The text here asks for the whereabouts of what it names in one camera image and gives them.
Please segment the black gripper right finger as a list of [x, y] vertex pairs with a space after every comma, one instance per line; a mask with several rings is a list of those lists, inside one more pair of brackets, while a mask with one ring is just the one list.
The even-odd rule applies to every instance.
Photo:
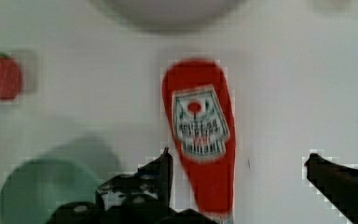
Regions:
[[358, 169], [311, 153], [304, 163], [306, 178], [352, 224], [358, 224]]

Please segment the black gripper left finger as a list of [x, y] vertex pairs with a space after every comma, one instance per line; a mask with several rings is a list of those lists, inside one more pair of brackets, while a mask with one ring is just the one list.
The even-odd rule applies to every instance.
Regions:
[[116, 175], [95, 190], [95, 201], [67, 203], [46, 224], [217, 224], [193, 210], [170, 208], [173, 158], [167, 148], [133, 175]]

